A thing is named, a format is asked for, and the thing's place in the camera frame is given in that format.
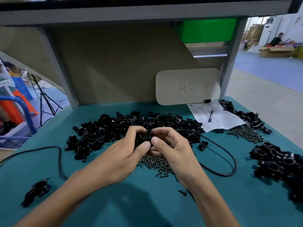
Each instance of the blue plastic crate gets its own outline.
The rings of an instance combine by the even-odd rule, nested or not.
[[[22,78],[21,77],[12,77],[12,78],[13,81],[15,82],[16,88],[20,91],[20,93],[24,95],[28,101],[33,100],[34,98],[32,97],[32,94],[29,92]]]

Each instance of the pen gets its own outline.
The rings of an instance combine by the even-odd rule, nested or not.
[[[214,110],[211,111],[208,122],[211,122],[211,118],[212,118],[212,114],[213,114],[213,113],[214,113]]]

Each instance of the black tripod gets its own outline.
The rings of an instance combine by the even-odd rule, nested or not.
[[[33,74],[32,74],[32,77],[33,77],[33,80],[34,80],[34,82],[36,83],[36,85],[38,86],[39,91],[40,91],[40,126],[42,126],[42,114],[43,114],[43,113],[50,114],[50,115],[53,115],[53,116],[54,116],[54,115],[57,113],[58,109],[59,109],[59,108],[62,109],[62,107],[61,107],[59,104],[57,104],[51,97],[49,97],[49,96],[42,90],[42,88],[40,87],[38,81],[36,80],[36,78],[35,78],[35,76],[34,76]],[[45,112],[44,110],[42,110],[42,97],[44,98],[45,102],[47,103],[47,105],[48,105],[48,107],[49,107],[51,113]],[[56,110],[54,109],[53,105],[49,102],[50,100],[58,106],[58,108],[57,108]]]

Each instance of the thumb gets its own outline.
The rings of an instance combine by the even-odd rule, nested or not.
[[[148,141],[143,142],[140,144],[134,152],[131,154],[131,158],[135,159],[136,162],[139,162],[143,156],[146,155],[146,153],[149,151],[151,147],[151,143]]]
[[[167,145],[162,139],[159,139],[158,137],[152,137],[151,143],[161,154],[163,154],[166,157],[166,159],[171,155],[172,151],[174,150],[169,145]]]

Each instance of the hand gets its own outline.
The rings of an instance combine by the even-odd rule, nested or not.
[[[136,168],[138,162],[150,149],[150,142],[145,141],[134,150],[134,142],[138,132],[146,132],[142,126],[130,126],[126,136],[111,145],[98,158],[70,177],[76,188],[83,195],[112,185],[126,179]]]
[[[206,175],[193,153],[188,140],[171,127],[159,127],[152,130],[154,145],[149,155],[165,158],[181,184],[191,190],[201,177]]]

